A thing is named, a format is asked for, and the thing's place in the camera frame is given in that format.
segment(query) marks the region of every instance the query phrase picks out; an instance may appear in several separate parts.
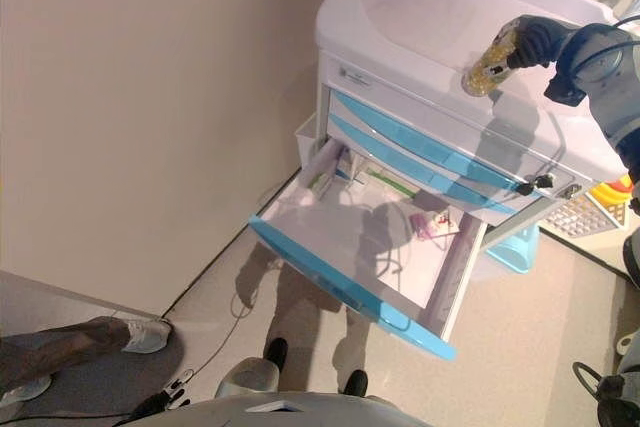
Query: person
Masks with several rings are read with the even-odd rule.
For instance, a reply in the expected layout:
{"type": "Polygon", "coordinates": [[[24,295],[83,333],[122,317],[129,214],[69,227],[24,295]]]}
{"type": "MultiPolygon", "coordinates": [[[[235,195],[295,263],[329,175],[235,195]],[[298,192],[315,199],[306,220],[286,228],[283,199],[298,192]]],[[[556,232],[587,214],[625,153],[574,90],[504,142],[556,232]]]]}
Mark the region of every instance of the person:
{"type": "Polygon", "coordinates": [[[34,399],[51,374],[113,352],[150,354],[167,345],[164,320],[96,317],[87,322],[0,339],[0,408],[34,399]]]}

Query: open drawer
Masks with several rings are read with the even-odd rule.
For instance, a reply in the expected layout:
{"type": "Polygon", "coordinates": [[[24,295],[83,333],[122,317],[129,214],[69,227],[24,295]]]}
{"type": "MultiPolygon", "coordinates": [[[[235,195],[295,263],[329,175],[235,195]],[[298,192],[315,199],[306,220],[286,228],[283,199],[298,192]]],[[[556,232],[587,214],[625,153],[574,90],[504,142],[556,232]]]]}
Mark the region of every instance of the open drawer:
{"type": "Polygon", "coordinates": [[[250,225],[276,253],[352,309],[452,359],[449,335],[486,224],[449,206],[459,232],[419,240],[409,216],[432,210],[429,202],[439,202],[433,210],[441,209],[442,201],[424,192],[408,196],[389,183],[334,175],[345,148],[330,139],[250,225]],[[328,180],[320,193],[318,179],[328,180]]]}

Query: floor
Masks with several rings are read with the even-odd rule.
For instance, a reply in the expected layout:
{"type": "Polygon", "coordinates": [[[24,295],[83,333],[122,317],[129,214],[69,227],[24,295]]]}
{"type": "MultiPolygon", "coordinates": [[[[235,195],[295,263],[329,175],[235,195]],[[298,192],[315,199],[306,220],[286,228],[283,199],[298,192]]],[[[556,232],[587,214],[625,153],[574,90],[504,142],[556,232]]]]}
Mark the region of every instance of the floor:
{"type": "MultiPolygon", "coordinates": [[[[192,402],[207,400],[236,362],[260,356],[267,339],[282,336],[290,345],[283,390],[335,392],[352,370],[364,367],[369,393],[437,426],[597,425],[594,402],[574,379],[571,363],[610,372],[614,339],[640,325],[636,291],[545,236],[527,275],[486,259],[476,267],[451,339],[458,349],[454,362],[347,314],[274,260],[244,231],[169,313],[175,334],[164,351],[120,353],[67,369],[19,415],[128,411],[213,356],[185,394],[192,402]]],[[[71,316],[73,308],[65,311],[71,316]]]]}

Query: blue basket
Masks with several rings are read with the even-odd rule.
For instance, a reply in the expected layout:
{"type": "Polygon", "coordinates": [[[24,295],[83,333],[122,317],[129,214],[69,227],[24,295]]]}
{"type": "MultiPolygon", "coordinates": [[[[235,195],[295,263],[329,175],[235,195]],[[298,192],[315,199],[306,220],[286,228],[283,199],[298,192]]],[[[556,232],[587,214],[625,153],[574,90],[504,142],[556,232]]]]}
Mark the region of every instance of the blue basket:
{"type": "Polygon", "coordinates": [[[487,254],[511,270],[526,274],[536,260],[539,237],[540,229],[534,224],[487,249],[487,254]]]}

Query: lock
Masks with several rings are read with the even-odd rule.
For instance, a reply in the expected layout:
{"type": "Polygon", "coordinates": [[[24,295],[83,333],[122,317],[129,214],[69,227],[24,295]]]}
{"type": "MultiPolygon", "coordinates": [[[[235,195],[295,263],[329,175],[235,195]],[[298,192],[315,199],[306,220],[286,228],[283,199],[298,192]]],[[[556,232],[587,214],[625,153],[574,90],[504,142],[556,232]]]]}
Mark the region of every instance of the lock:
{"type": "Polygon", "coordinates": [[[539,175],[533,182],[520,184],[516,187],[516,192],[522,196],[530,195],[535,189],[550,189],[553,187],[553,174],[539,175]]]}

